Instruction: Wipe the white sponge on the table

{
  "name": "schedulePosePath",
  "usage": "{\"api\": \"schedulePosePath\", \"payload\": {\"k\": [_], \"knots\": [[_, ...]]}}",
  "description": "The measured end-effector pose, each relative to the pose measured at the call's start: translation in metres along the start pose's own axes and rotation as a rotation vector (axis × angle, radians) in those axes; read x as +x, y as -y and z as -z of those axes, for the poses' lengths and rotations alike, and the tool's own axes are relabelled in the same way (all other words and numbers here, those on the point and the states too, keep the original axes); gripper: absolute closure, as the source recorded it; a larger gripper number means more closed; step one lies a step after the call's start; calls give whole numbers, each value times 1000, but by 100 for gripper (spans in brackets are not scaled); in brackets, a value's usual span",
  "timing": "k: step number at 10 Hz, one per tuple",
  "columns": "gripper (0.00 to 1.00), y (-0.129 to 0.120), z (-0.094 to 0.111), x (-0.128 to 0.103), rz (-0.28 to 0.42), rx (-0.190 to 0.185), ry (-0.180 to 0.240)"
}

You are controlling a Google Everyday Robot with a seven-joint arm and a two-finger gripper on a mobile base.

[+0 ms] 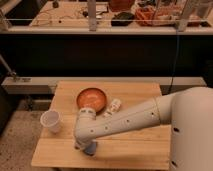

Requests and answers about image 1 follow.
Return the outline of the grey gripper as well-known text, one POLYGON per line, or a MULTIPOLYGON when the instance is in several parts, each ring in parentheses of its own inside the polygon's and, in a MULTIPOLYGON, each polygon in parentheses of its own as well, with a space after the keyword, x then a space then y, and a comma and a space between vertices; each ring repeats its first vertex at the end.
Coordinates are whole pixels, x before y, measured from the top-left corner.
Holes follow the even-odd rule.
POLYGON ((88 146, 81 147, 78 143, 75 143, 74 147, 77 150, 81 150, 84 154, 93 156, 96 153, 98 143, 95 141, 92 141, 88 146))

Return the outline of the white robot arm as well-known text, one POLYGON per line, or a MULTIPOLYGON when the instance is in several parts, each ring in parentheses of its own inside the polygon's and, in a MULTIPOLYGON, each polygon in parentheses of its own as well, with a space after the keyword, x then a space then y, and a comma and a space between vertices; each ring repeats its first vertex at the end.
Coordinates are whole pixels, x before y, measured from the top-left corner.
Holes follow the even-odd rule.
POLYGON ((208 87, 154 97, 104 118, 82 108, 74 128, 75 145, 94 150, 99 137, 167 124, 169 171, 213 171, 213 88, 208 87))

